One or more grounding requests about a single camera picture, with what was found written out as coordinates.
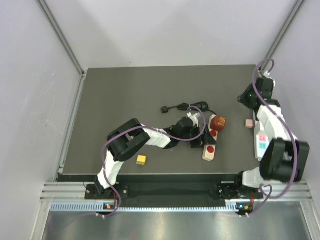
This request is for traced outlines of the white red power strip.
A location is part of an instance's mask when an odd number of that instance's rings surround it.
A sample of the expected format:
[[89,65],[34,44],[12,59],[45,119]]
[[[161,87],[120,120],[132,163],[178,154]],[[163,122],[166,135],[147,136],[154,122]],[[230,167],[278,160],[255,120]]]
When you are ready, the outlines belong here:
[[[213,137],[213,139],[215,141],[217,141],[217,138],[218,138],[218,132],[211,128],[211,123],[212,123],[212,120],[216,117],[215,114],[213,114],[210,118],[209,118],[209,121],[208,121],[208,130],[209,130],[209,133],[210,133],[210,136]],[[215,157],[215,152],[216,152],[216,145],[217,144],[206,144],[204,145],[204,149],[203,149],[203,154],[202,154],[202,159],[203,160],[206,160],[208,162],[211,162],[214,157]]]

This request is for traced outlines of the red koi fish adapter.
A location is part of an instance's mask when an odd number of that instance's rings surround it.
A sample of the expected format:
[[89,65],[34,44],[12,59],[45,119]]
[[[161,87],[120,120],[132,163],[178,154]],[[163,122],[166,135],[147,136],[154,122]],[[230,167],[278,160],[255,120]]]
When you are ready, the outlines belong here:
[[222,131],[226,126],[226,118],[215,115],[210,118],[210,129],[215,130],[217,132]]

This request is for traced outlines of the grey USB-C charger plug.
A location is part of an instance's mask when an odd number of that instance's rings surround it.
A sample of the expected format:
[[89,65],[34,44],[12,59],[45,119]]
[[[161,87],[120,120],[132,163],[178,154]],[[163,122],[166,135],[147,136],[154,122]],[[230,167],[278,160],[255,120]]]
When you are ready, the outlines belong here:
[[248,129],[252,129],[255,127],[255,121],[253,119],[246,119],[245,120],[245,127]]

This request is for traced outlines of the yellow USB charger plug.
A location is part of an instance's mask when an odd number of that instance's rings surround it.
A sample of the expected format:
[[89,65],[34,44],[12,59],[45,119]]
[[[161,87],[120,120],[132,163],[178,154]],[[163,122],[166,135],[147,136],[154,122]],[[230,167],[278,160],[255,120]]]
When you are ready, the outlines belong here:
[[147,162],[147,157],[144,155],[138,155],[137,156],[137,160],[136,160],[136,164],[140,165],[140,166],[145,166]]

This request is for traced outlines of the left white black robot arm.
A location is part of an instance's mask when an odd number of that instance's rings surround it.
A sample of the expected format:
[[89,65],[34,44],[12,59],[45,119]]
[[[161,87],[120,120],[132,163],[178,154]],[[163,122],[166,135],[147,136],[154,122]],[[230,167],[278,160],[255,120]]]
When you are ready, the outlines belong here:
[[94,181],[97,194],[105,199],[113,194],[113,186],[123,163],[144,146],[172,149],[180,142],[190,142],[192,148],[215,146],[217,140],[208,125],[205,123],[200,130],[200,116],[199,113],[189,113],[167,128],[147,127],[133,118],[111,132],[101,150],[102,169]]

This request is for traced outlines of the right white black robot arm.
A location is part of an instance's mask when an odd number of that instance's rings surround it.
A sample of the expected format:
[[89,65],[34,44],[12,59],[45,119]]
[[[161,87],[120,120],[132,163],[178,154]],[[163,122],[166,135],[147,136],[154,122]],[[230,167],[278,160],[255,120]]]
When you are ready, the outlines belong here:
[[297,183],[304,174],[310,146],[283,126],[281,105],[272,98],[274,87],[272,78],[258,77],[237,98],[255,114],[255,154],[260,161],[258,167],[239,173],[233,185],[233,192],[239,198],[245,198],[264,181],[288,183],[294,176]]

